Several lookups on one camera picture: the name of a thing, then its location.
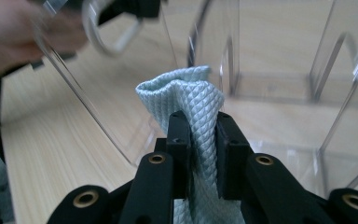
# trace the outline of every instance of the wooden table surface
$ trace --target wooden table surface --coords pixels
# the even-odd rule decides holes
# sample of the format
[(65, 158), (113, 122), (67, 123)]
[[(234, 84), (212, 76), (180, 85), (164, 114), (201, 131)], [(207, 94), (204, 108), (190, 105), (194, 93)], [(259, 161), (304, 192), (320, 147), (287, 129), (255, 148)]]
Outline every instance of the wooden table surface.
[[(35, 71), (26, 67), (5, 78), (2, 136), (17, 223), (45, 223), (63, 197), (77, 187), (90, 184), (113, 190), (134, 177), (136, 166), (129, 160), (136, 163), (140, 155), (154, 145), (150, 139), (161, 135), (153, 133), (154, 124), (151, 128), (150, 116), (134, 88), (163, 72), (186, 66), (186, 41), (197, 12), (193, 4), (199, 3), (181, 1), (164, 8), (171, 43), (164, 23), (149, 21), (120, 58), (106, 58), (86, 46), (76, 59), (67, 62), (81, 91), (87, 95), (87, 102), (98, 112), (98, 118), (116, 146), (49, 62)], [(327, 4), (292, 5), (286, 10), (297, 11), (293, 16), (301, 20), (305, 20), (304, 9), (310, 10), (309, 16), (319, 11), (324, 20), (328, 9), (318, 10), (318, 7)], [(243, 14), (249, 15), (247, 19), (251, 21), (246, 18), (244, 21), (249, 22), (253, 32), (242, 38), (254, 42), (241, 47), (253, 55), (245, 60), (241, 69), (268, 73), (274, 67), (271, 60), (276, 60), (274, 52), (262, 54), (263, 41), (258, 36), (266, 38), (266, 34), (257, 29), (257, 23), (271, 27), (287, 25), (287, 18), (268, 16), (277, 6), (264, 7), (266, 14), (257, 14), (261, 9), (256, 6), (251, 10), (253, 13)], [(130, 23), (131, 20), (122, 18), (105, 25), (103, 37), (117, 38)], [(312, 29), (319, 32), (320, 28), (314, 23), (309, 25), (311, 32)], [(277, 48), (275, 53), (298, 47), (277, 47), (273, 41), (266, 48)], [(315, 53), (314, 46), (308, 48)], [(293, 59), (299, 62), (313, 57), (306, 50), (294, 53), (297, 56)], [(278, 66), (280, 73), (285, 71), (285, 66), (308, 69), (301, 63), (283, 62)], [(339, 106), (277, 104), (228, 97), (224, 110), (234, 117), (250, 140), (317, 148), (326, 137)], [(302, 176), (307, 170), (301, 172), (295, 175)]]

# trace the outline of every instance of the finger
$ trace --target finger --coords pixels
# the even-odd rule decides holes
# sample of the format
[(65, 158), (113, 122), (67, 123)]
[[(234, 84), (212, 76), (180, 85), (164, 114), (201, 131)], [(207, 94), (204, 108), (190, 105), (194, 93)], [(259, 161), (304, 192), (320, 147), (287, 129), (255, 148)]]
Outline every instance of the finger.
[(75, 52), (81, 49), (88, 41), (83, 30), (64, 34), (49, 34), (48, 43), (58, 52)]

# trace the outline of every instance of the towel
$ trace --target towel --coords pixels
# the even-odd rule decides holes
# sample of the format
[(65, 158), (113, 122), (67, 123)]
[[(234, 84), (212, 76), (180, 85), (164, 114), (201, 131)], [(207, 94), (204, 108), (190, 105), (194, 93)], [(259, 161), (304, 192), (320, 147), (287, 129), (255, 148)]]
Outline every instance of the towel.
[(192, 132), (195, 148), (193, 185), (187, 200), (174, 201), (173, 222), (244, 223), (240, 202), (219, 199), (216, 187), (214, 127), (224, 95), (207, 81), (208, 66), (178, 69), (141, 83), (136, 92), (158, 122), (168, 131), (171, 113), (182, 110)]

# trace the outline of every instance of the light wood grain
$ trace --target light wood grain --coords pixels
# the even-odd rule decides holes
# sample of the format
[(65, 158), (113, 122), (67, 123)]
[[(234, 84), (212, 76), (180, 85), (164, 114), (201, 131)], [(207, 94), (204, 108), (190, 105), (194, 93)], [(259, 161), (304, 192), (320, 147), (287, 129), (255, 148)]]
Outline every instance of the light wood grain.
[[(246, 29), (241, 30), (241, 38), (246, 41), (239, 46), (241, 71), (256, 75), (285, 75), (283, 82), (288, 77), (304, 76), (309, 72), (309, 60), (316, 52), (323, 29), (318, 19), (325, 20), (328, 12), (325, 7), (329, 4), (328, 1), (292, 5), (254, 2), (243, 6), (241, 24)], [(150, 116), (134, 88), (161, 73), (186, 66), (187, 37), (197, 13), (193, 6), (199, 5), (200, 1), (180, 1), (164, 8), (172, 43), (161, 21), (149, 21), (120, 58), (106, 58), (92, 46), (87, 46), (75, 60), (67, 62), (77, 82), (73, 84), (80, 86), (87, 101), (98, 111), (98, 118), (108, 134), (130, 161), (136, 162), (143, 153), (151, 150), (154, 140), (150, 142), (150, 139), (161, 136), (156, 124), (150, 124)], [(306, 25), (299, 26), (293, 18)], [(208, 26), (219, 27), (221, 22), (215, 18)], [(105, 25), (103, 38), (115, 40), (131, 23), (129, 18), (120, 18)], [(207, 35), (217, 33), (214, 30)], [(210, 55), (202, 55), (204, 58), (200, 61), (213, 68), (214, 83), (217, 82), (224, 44), (216, 48), (213, 42), (205, 45), (212, 51)], [(335, 68), (337, 73), (347, 69), (345, 60)], [(253, 88), (247, 91), (257, 92), (265, 87), (247, 80), (246, 84), (250, 83), (247, 88)], [(227, 76), (223, 81), (227, 92)], [(293, 83), (300, 84), (296, 90), (302, 91), (300, 97), (304, 97), (304, 84)], [(292, 89), (282, 86), (283, 89), (275, 93), (293, 93)], [(339, 106), (279, 104), (237, 96), (227, 97), (223, 110), (233, 116), (249, 140), (277, 146), (273, 153), (286, 162), (307, 188), (321, 187), (317, 179), (309, 178), (314, 175), (311, 152), (303, 153), (302, 149), (296, 153), (293, 150), (279, 151), (278, 147), (317, 149), (328, 134)], [(49, 63), (37, 71), (24, 68), (5, 79), (1, 117), (17, 223), (46, 222), (64, 195), (81, 185), (99, 185), (113, 190), (133, 178), (136, 168), (110, 142)], [(351, 146), (358, 148), (358, 141), (351, 140), (358, 132), (358, 108), (350, 111), (348, 118), (342, 127), (352, 132), (343, 133), (335, 140), (338, 151), (347, 144), (355, 144)]]

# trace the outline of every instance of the wooden floor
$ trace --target wooden floor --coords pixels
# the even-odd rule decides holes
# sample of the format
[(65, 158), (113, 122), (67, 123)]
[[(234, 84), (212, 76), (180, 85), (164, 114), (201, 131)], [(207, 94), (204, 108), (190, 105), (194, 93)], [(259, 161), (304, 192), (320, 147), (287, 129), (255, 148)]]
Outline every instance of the wooden floor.
[[(167, 26), (163, 20), (147, 21), (119, 58), (104, 57), (86, 46), (76, 59), (67, 62), (76, 80), (72, 85), (85, 96), (110, 138), (49, 62), (44, 68), (33, 71), (27, 67), (5, 79), (2, 135), (18, 223), (46, 222), (60, 200), (79, 186), (91, 184), (113, 190), (133, 178), (136, 162), (154, 145), (150, 139), (161, 136), (134, 88), (159, 74), (186, 67), (189, 31), (199, 5), (200, 1), (170, 1), (163, 7)], [(328, 1), (311, 1), (241, 7), (241, 44), (237, 49), (242, 77), (237, 95), (227, 95), (223, 108), (238, 122), (254, 150), (278, 156), (307, 189), (320, 194), (321, 171), (313, 166), (314, 153), (327, 136), (339, 104), (307, 103), (304, 90), (308, 86), (304, 82), (330, 6)], [(209, 22), (204, 27), (208, 36), (217, 36), (213, 31), (226, 25), (219, 17)], [(129, 18), (106, 24), (103, 38), (112, 41), (128, 24)], [(214, 82), (222, 46), (220, 42), (206, 42), (200, 52), (210, 48), (211, 54), (198, 56), (198, 64), (213, 68)], [(338, 64), (342, 68), (335, 68), (337, 74), (347, 66), (344, 61)], [(271, 85), (263, 79), (266, 76), (256, 74), (283, 81)], [(276, 78), (282, 74), (289, 76)], [(226, 86), (227, 76), (223, 81)], [(289, 87), (302, 93), (288, 91)], [(300, 97), (293, 103), (279, 101), (274, 94), (281, 94), (280, 99)], [(341, 133), (332, 142), (339, 149), (339, 156), (330, 156), (336, 160), (329, 183), (334, 188), (358, 174), (358, 149), (356, 153), (341, 150), (358, 148), (358, 107), (346, 116), (356, 119), (343, 122), (342, 127), (350, 127), (351, 132)], [(337, 169), (341, 166), (350, 171)]]

